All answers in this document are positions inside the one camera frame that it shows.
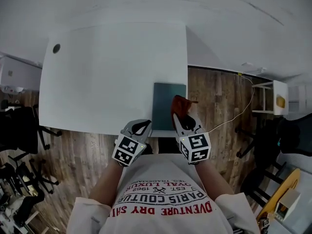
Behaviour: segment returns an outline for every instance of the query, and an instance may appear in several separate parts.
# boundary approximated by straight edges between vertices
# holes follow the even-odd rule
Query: dark green book
[[[171,83],[154,83],[152,129],[174,131],[170,108],[173,98],[186,96],[186,85]]]

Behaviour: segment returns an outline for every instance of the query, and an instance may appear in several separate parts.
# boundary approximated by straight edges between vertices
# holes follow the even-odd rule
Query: yellow object
[[[29,182],[30,179],[27,176],[23,176],[23,181]],[[27,187],[29,189],[29,193],[31,196],[38,196],[38,192],[36,191],[36,189],[32,185],[28,185]]]
[[[296,168],[285,180],[284,182],[277,188],[276,192],[272,195],[270,200],[265,204],[260,213],[257,216],[257,221],[261,218],[264,213],[274,212],[275,207],[279,201],[279,199],[285,194],[285,192],[289,189],[295,189],[300,178],[300,169]]]
[[[277,106],[279,106],[281,108],[285,108],[286,100],[282,96],[277,95],[276,104],[277,104]]]

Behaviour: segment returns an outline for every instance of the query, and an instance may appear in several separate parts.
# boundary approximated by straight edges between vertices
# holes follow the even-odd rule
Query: table
[[[300,178],[300,169],[296,168],[292,171],[291,174],[281,183],[281,185],[277,188],[275,193],[271,196],[268,202],[264,205],[262,210],[257,216],[257,221],[261,218],[264,213],[273,212],[276,208],[277,202],[279,199],[285,194],[285,192],[289,189],[295,189]]]
[[[39,123],[118,135],[131,120],[152,119],[155,82],[187,85],[187,74],[183,24],[117,23],[62,33],[50,38],[45,54]]]
[[[288,86],[286,83],[274,80],[261,84],[253,85],[253,88],[262,88],[263,90],[263,110],[253,110],[254,113],[266,113],[274,115],[287,115],[289,107]],[[266,110],[265,91],[273,89],[273,111]],[[285,108],[279,107],[276,104],[276,98],[282,96],[285,99]]]

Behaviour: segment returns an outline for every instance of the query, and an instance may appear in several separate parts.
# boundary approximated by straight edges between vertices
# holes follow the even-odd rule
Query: cable
[[[250,79],[244,77],[242,73],[238,73],[238,76],[241,76],[241,77],[247,79],[247,80],[250,81],[250,83],[253,85],[253,82],[252,82]],[[251,97],[251,99],[250,99],[248,105],[245,107],[245,109],[244,109],[243,112],[241,112],[239,115],[236,115],[233,119],[230,119],[230,120],[228,120],[228,121],[225,121],[225,122],[223,122],[223,123],[217,125],[215,128],[212,128],[208,133],[212,132],[213,130],[217,129],[218,127],[220,127],[220,126],[222,126],[222,125],[224,125],[224,124],[226,124],[226,123],[228,123],[228,122],[231,122],[231,121],[235,120],[238,116],[242,115],[242,114],[246,111],[246,109],[248,108],[248,106],[250,105],[250,103],[252,102],[253,97],[254,97],[254,88],[253,88],[253,95],[252,95],[252,97]]]

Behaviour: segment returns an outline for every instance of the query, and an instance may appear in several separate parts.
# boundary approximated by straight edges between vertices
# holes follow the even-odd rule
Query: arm
[[[201,182],[203,183],[206,193],[213,201],[215,201],[215,199],[220,195],[234,194],[230,185],[216,170],[210,160],[206,159],[199,162],[195,165],[195,168]]]
[[[102,176],[97,181],[97,184],[91,190],[89,198],[112,207],[122,171],[123,167],[116,160],[111,159],[103,171]]]

